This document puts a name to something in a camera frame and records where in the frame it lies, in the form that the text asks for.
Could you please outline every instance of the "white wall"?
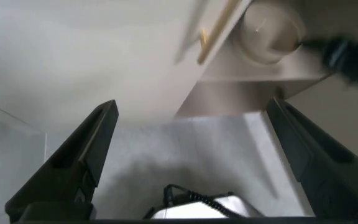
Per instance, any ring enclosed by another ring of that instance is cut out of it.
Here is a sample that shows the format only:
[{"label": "white wall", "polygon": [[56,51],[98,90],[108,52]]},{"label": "white wall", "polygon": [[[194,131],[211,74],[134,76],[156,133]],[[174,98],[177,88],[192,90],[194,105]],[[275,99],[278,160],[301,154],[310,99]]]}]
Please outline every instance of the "white wall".
[{"label": "white wall", "polygon": [[45,134],[17,128],[25,124],[0,111],[2,117],[7,123],[0,122],[0,223],[6,223],[5,203],[44,162]]}]

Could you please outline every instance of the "shelf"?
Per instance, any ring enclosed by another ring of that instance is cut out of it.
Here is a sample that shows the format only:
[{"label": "shelf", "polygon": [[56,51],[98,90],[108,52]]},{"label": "shelf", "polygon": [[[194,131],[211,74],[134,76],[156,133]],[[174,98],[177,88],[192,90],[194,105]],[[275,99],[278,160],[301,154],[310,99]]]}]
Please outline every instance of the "shelf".
[{"label": "shelf", "polygon": [[319,57],[298,49],[273,66],[253,65],[242,59],[228,38],[210,63],[201,82],[319,80],[327,72]]},{"label": "shelf", "polygon": [[268,100],[282,90],[289,98],[316,81],[198,82],[182,104],[177,118],[226,116],[264,110]]}]

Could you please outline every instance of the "black cable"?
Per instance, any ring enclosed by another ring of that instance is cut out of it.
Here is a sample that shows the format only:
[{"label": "black cable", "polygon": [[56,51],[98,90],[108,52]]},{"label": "black cable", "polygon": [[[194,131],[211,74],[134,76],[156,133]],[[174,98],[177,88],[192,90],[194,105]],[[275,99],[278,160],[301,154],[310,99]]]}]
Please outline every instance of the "black cable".
[{"label": "black cable", "polygon": [[189,196],[189,199],[193,202],[203,202],[205,205],[219,211],[220,213],[222,213],[224,216],[228,217],[228,218],[245,218],[242,215],[239,215],[235,212],[232,212],[231,210],[227,209],[224,205],[222,205],[221,203],[209,198],[206,195],[201,195],[197,192],[194,192],[192,190],[188,190],[184,187],[180,187],[178,185],[175,184],[168,184],[165,188],[164,188],[164,203],[169,204],[168,199],[169,198],[173,198],[169,195],[169,193],[172,193],[172,188],[176,188],[179,190],[182,190],[184,192],[186,192]]}]

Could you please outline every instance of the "cabinet door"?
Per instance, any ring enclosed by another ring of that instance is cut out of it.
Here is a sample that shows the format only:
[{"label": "cabinet door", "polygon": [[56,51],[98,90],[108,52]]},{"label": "cabinet door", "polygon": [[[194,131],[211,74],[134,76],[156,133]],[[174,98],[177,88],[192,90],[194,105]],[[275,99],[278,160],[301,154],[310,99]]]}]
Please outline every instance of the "cabinet door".
[{"label": "cabinet door", "polygon": [[48,132],[111,99],[119,123],[168,121],[248,3],[198,65],[225,1],[0,0],[0,108]]}]

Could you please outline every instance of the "wooden handle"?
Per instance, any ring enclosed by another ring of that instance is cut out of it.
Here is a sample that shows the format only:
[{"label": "wooden handle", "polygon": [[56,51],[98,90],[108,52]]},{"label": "wooden handle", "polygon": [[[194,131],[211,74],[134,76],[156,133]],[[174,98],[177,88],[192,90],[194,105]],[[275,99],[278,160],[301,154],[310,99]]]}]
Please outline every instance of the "wooden handle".
[{"label": "wooden handle", "polygon": [[215,25],[210,35],[208,35],[205,29],[202,29],[200,31],[201,53],[197,59],[197,62],[200,65],[204,63],[206,57],[209,55],[209,52],[215,45],[216,41],[219,38],[219,35],[221,35],[225,25],[227,24],[228,20],[230,19],[231,15],[233,14],[239,2],[241,2],[241,0],[226,1],[226,4],[224,5],[224,9],[219,15],[218,20],[215,22]]}]

